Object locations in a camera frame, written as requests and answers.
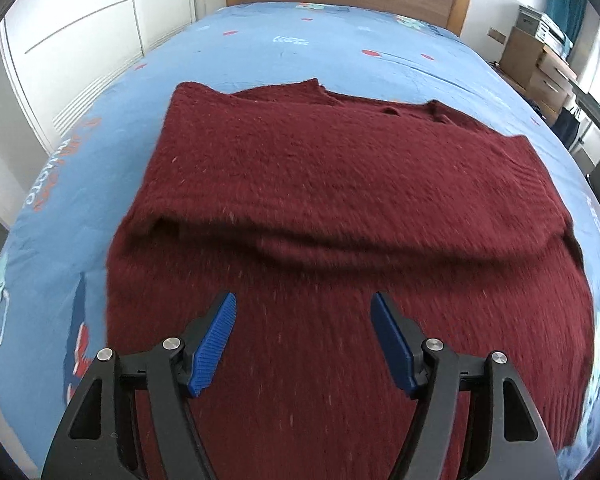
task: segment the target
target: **desk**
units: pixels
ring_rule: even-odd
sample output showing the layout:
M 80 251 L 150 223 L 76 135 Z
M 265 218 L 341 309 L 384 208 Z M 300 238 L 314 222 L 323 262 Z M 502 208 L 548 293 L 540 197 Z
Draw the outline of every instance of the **desk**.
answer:
M 591 94 L 585 94 L 576 82 L 571 81 L 571 87 L 580 109 L 600 130 L 600 103 Z

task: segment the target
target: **electrical outlet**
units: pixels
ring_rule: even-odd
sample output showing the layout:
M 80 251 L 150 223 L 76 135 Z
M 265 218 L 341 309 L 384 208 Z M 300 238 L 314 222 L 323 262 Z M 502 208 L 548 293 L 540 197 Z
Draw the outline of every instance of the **electrical outlet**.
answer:
M 487 36 L 489 36 L 490 38 L 493 38 L 494 40 L 496 40 L 498 43 L 501 43 L 501 44 L 504 44 L 505 41 L 507 41 L 507 37 L 504 34 L 502 34 L 501 32 L 499 32 L 498 30 L 496 30 L 495 28 L 490 28 Z

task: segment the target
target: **black bag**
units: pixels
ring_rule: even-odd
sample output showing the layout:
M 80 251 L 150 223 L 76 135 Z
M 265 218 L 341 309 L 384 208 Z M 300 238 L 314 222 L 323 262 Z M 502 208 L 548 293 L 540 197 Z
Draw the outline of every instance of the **black bag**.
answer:
M 579 111 L 579 108 L 577 107 L 574 107 L 572 111 L 563 108 L 560 111 L 560 115 L 556 119 L 555 124 L 551 127 L 555 136 L 560 139 L 560 142 L 567 150 L 575 142 L 576 137 L 578 136 L 580 121 L 576 117 L 577 111 Z

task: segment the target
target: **blue gripper pad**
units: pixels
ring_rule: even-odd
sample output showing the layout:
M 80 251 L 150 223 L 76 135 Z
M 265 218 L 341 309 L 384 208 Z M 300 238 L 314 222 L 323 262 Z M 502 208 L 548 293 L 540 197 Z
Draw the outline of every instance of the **blue gripper pad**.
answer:
M 413 369 L 413 354 L 379 293 L 374 294 L 371 299 L 371 323 L 376 330 L 384 360 L 395 385 L 411 397 L 418 389 Z
M 193 355 L 191 377 L 187 386 L 194 397 L 199 396 L 200 392 L 211 384 L 226 342 L 234 328 L 236 314 L 235 296 L 229 293 Z

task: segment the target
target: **printer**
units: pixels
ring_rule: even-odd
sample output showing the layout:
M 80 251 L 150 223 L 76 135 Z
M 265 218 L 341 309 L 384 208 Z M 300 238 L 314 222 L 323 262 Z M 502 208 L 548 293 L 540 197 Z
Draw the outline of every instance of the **printer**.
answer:
M 573 48 L 571 40 L 558 28 L 554 20 L 533 7 L 519 7 L 516 27 L 538 38 L 562 59 L 567 59 Z

